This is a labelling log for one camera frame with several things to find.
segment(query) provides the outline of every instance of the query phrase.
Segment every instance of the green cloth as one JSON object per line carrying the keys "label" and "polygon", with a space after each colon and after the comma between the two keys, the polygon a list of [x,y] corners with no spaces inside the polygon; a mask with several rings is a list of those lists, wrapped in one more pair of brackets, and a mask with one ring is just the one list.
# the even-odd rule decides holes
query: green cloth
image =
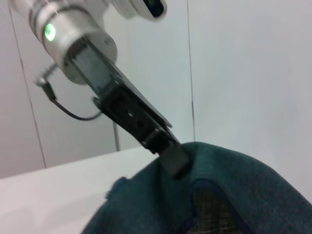
{"label": "green cloth", "polygon": [[190,233],[200,222],[197,195],[205,192],[202,201],[225,204],[213,207],[231,214],[227,222],[237,233],[312,233],[312,205],[267,165],[205,143],[182,148],[193,159],[184,177],[171,178],[155,160],[112,191],[83,234]]}

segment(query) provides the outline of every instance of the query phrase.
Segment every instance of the green led light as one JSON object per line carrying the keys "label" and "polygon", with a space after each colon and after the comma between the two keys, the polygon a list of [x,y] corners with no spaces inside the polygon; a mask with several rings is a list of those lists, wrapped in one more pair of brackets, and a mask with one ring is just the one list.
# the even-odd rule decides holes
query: green led light
{"label": "green led light", "polygon": [[45,27],[44,34],[45,34],[45,37],[49,41],[53,41],[54,40],[56,33],[57,33],[57,31],[55,30],[55,27],[52,24],[48,24]]}

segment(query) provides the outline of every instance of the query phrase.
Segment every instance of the metal cylinder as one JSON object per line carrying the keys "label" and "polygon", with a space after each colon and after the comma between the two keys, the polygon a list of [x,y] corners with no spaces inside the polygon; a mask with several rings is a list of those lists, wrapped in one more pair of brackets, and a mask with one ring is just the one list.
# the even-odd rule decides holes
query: metal cylinder
{"label": "metal cylinder", "polygon": [[70,81],[85,84],[66,62],[69,49],[81,38],[88,39],[112,62],[116,61],[114,40],[81,5],[69,4],[67,0],[11,0],[11,4],[29,20],[38,40]]}

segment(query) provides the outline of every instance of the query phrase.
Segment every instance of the white table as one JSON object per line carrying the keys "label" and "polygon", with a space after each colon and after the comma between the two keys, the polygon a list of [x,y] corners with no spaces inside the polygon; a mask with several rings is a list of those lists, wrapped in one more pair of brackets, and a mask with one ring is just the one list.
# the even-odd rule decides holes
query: white table
{"label": "white table", "polygon": [[79,234],[112,184],[155,158],[139,147],[0,180],[0,233]]}

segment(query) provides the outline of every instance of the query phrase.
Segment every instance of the wire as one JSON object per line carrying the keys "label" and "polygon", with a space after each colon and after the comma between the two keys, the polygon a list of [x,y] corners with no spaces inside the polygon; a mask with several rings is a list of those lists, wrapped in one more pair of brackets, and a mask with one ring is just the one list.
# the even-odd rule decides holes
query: wire
{"label": "wire", "polygon": [[79,116],[76,116],[74,115],[73,113],[69,112],[65,107],[63,107],[58,101],[56,100],[51,100],[57,107],[59,107],[63,112],[65,112],[66,114],[68,114],[70,117],[72,118],[75,118],[77,120],[80,120],[80,121],[91,121],[91,120],[94,120],[96,118],[98,118],[102,112],[100,111],[99,113],[97,113],[95,116],[92,116],[92,117],[87,117],[87,118],[83,118],[83,117],[79,117]]}

